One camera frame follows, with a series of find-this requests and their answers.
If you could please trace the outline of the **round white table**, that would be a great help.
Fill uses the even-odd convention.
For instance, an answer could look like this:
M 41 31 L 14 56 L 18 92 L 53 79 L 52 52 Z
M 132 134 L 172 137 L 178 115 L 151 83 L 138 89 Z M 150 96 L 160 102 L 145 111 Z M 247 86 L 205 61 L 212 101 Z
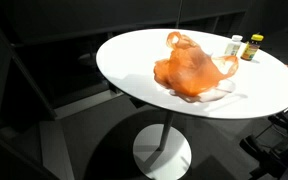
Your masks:
M 176 93 L 154 79 L 155 62 L 168 59 L 171 32 L 199 44 L 212 59 L 227 56 L 226 37 L 181 29 L 127 32 L 106 41 L 96 63 L 103 76 L 123 93 L 166 110 L 162 124 L 143 128 L 133 143 L 140 171 L 152 180 L 178 180 L 189 170 L 192 152 L 185 136 L 173 128 L 175 114 L 207 119 L 250 119 L 269 116 L 288 107 L 288 67 L 264 51 L 245 61 L 238 58 L 236 73 L 195 97 Z

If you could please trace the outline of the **orange plastic bag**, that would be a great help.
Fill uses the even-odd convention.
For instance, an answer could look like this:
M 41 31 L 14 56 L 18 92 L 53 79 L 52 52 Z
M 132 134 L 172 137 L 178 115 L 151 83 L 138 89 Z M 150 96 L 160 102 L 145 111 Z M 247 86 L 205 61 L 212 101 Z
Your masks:
M 170 57 L 155 62 L 154 79 L 176 93 L 195 97 L 232 77 L 239 67 L 236 56 L 212 59 L 180 32 L 171 32 L 166 45 L 172 49 Z

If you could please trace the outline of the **bottle with yellow cap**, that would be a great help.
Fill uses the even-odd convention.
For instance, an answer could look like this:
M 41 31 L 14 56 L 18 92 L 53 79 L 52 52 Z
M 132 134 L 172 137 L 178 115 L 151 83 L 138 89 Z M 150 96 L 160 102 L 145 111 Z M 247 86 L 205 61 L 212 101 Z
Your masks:
M 263 39 L 264 39 L 263 35 L 253 34 L 250 40 L 246 43 L 246 46 L 241 55 L 241 59 L 251 61 L 255 56 L 257 50 L 260 48 Z

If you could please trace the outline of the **white pill bottle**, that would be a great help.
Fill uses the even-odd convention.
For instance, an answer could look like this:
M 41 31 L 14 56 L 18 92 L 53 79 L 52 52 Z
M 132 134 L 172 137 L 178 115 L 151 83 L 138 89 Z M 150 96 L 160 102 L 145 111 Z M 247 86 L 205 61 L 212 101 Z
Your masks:
M 243 37 L 241 35 L 233 35 L 230 42 L 227 44 L 224 54 L 235 56 L 241 46 L 241 40 Z

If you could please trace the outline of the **black robot stand base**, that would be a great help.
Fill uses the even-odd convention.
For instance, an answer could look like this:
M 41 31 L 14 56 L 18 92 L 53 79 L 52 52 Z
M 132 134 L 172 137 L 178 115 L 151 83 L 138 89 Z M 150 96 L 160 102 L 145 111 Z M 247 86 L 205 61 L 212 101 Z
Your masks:
M 288 108 L 268 117 L 270 125 L 258 135 L 249 135 L 239 142 L 239 146 L 258 161 L 257 168 L 250 172 L 249 180 L 259 180 L 266 174 L 278 180 L 288 178 Z M 259 137 L 273 128 L 282 138 L 273 145 L 264 145 Z

